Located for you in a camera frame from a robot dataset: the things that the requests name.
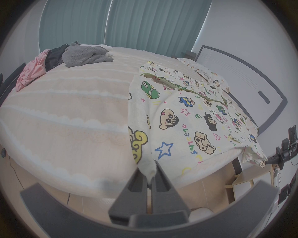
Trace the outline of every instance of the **white stool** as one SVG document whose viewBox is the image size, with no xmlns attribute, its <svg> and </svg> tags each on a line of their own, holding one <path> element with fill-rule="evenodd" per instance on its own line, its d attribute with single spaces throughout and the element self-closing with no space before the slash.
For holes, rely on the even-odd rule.
<svg viewBox="0 0 298 238">
<path fill-rule="evenodd" d="M 201 207 L 199 209 L 192 211 L 188 219 L 189 219 L 189 222 L 204 220 L 207 217 L 211 216 L 212 214 L 214 214 L 214 212 L 211 211 L 209 208 Z"/>
</svg>

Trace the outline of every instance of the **wall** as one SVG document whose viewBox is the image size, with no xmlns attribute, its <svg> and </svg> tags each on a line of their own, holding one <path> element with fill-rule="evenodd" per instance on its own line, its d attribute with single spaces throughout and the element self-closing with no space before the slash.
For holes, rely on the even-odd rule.
<svg viewBox="0 0 298 238">
<path fill-rule="evenodd" d="M 37 0 L 9 32 L 0 49 L 0 73 L 4 81 L 22 63 L 39 53 L 39 23 L 47 0 Z"/>
<path fill-rule="evenodd" d="M 287 32 L 259 0 L 213 0 L 192 52 L 198 53 L 202 45 L 250 63 L 288 99 L 281 115 L 257 138 L 267 156 L 274 154 L 281 141 L 288 138 L 288 129 L 298 126 L 298 53 Z M 298 156 L 293 158 L 293 164 L 297 162 Z M 297 168 L 285 163 L 280 187 L 290 183 Z"/>
</svg>

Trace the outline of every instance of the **pink clothing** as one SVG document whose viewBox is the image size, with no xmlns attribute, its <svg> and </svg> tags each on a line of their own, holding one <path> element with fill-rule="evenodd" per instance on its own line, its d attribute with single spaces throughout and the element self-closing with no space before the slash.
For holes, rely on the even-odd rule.
<svg viewBox="0 0 298 238">
<path fill-rule="evenodd" d="M 50 49 L 46 49 L 41 52 L 34 60 L 30 61 L 21 72 L 15 89 L 16 91 L 20 91 L 23 87 L 27 86 L 31 81 L 36 79 L 39 76 L 42 76 L 46 73 L 46 66 L 44 61 L 46 60 L 46 56 Z"/>
</svg>

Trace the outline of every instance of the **green curtain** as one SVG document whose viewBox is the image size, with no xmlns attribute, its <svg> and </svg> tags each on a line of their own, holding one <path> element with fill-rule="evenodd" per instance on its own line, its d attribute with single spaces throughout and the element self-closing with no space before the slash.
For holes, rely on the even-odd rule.
<svg viewBox="0 0 298 238">
<path fill-rule="evenodd" d="M 39 28 L 39 48 L 78 41 L 103 44 L 111 0 L 48 0 Z"/>
<path fill-rule="evenodd" d="M 191 51 L 211 0 L 113 0 L 105 44 L 182 57 Z"/>
</svg>

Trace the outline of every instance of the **pink heart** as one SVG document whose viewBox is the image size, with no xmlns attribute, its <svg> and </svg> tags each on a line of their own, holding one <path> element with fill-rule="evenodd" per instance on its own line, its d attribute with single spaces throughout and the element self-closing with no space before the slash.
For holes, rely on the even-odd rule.
<svg viewBox="0 0 298 238">
<path fill-rule="evenodd" d="M 220 137 L 219 135 L 214 134 L 214 133 L 213 133 L 213 135 L 215 136 L 215 139 L 216 139 L 216 140 L 220 140 L 220 139 L 221 139 L 221 137 Z"/>
</svg>

